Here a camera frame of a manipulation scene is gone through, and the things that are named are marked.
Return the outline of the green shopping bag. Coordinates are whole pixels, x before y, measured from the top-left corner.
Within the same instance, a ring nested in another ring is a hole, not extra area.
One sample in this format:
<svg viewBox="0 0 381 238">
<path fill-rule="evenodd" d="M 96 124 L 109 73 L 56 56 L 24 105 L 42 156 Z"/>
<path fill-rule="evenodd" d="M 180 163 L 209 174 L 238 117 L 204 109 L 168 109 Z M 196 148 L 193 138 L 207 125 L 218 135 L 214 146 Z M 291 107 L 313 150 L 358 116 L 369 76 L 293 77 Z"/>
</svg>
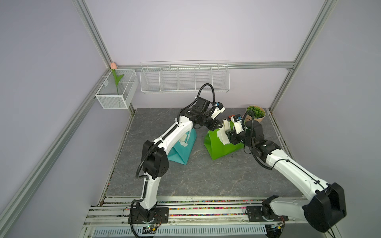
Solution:
<svg viewBox="0 0 381 238">
<path fill-rule="evenodd" d="M 224 145 L 217 136 L 218 130 L 209 131 L 204 138 L 204 145 L 212 160 L 219 159 L 244 148 L 242 143 Z"/>
</svg>

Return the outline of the teal shopping bag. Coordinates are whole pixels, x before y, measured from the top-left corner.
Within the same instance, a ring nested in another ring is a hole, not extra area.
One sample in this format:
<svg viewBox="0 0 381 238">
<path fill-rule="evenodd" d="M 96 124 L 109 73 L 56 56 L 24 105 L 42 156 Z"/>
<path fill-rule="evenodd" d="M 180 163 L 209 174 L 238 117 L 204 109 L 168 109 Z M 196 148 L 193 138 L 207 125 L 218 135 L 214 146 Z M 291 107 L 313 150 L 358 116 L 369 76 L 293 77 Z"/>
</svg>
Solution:
<svg viewBox="0 0 381 238">
<path fill-rule="evenodd" d="M 196 130 L 191 129 L 189 132 L 190 132 L 190 138 L 188 140 L 188 146 L 183 147 L 180 145 L 178 141 L 169 152 L 169 155 L 168 155 L 169 161 L 173 161 L 183 165 L 187 164 L 191 151 L 193 149 L 195 140 L 196 140 Z"/>
</svg>

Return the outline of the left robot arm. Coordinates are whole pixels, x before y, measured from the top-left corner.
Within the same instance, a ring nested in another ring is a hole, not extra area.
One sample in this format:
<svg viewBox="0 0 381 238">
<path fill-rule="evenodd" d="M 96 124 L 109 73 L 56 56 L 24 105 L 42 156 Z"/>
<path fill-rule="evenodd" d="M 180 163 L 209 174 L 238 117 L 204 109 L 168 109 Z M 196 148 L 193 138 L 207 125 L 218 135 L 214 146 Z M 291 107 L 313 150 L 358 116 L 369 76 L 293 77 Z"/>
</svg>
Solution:
<svg viewBox="0 0 381 238">
<path fill-rule="evenodd" d="M 137 216 L 142 222 L 154 220 L 157 192 L 161 178 L 169 169 L 168 154 L 173 146 L 195 126 L 214 131 L 222 127 L 217 116 L 224 112 L 222 103 L 215 101 L 215 90 L 210 83 L 199 89 L 195 100 L 180 110 L 176 121 L 161 136 L 146 141 L 135 178 L 143 180 L 141 197 L 133 200 L 129 217 Z"/>
</svg>

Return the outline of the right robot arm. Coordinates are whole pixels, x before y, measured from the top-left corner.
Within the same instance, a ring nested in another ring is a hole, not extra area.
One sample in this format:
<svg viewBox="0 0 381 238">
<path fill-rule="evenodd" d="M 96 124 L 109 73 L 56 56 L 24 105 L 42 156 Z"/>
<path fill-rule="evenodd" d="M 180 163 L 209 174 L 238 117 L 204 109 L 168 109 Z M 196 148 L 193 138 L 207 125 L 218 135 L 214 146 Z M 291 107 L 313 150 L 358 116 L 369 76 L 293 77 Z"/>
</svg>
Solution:
<svg viewBox="0 0 381 238">
<path fill-rule="evenodd" d="M 346 217 L 344 189 L 315 176 L 286 154 L 279 145 L 265 139 L 262 125 L 236 114 L 230 117 L 233 130 L 227 132 L 232 144 L 243 144 L 264 169 L 280 172 L 304 198 L 290 199 L 273 195 L 262 202 L 261 216 L 266 221 L 285 216 L 308 222 L 315 230 L 334 236 L 333 227 Z"/>
</svg>

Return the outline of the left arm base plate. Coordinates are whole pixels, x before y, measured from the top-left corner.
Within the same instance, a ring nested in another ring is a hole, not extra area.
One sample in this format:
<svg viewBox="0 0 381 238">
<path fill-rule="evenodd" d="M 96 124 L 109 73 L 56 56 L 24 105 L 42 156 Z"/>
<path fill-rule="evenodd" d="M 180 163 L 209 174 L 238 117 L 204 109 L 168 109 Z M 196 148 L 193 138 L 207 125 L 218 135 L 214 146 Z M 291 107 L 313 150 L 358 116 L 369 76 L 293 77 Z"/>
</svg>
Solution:
<svg viewBox="0 0 381 238">
<path fill-rule="evenodd" d="M 154 207 L 151 210 L 146 210 L 142 207 L 133 208 L 128 223 L 143 224 L 143 223 L 162 223 L 167 224 L 169 219 L 168 207 Z"/>
</svg>

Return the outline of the beige stapler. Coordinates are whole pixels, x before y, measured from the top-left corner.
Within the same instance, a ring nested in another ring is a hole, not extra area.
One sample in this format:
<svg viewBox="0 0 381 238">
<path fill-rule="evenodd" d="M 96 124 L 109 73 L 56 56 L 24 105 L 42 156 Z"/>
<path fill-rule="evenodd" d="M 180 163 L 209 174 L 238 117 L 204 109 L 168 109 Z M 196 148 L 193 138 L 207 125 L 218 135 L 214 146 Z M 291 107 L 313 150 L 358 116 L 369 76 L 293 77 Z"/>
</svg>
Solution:
<svg viewBox="0 0 381 238">
<path fill-rule="evenodd" d="M 234 129 L 234 123 L 229 118 L 223 119 L 222 124 L 225 131 L 232 131 Z"/>
</svg>

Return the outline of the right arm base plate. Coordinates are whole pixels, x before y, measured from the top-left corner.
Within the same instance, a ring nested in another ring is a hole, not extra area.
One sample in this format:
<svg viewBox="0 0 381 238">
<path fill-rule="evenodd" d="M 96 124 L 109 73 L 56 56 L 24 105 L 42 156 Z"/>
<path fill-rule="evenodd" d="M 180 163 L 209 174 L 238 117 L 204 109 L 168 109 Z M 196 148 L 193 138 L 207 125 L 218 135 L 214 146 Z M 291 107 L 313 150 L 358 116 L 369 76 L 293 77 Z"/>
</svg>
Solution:
<svg viewBox="0 0 381 238">
<path fill-rule="evenodd" d="M 275 215 L 272 211 L 264 212 L 263 207 L 247 206 L 245 214 L 248 216 L 250 222 L 287 222 L 289 218 L 287 216 Z"/>
</svg>

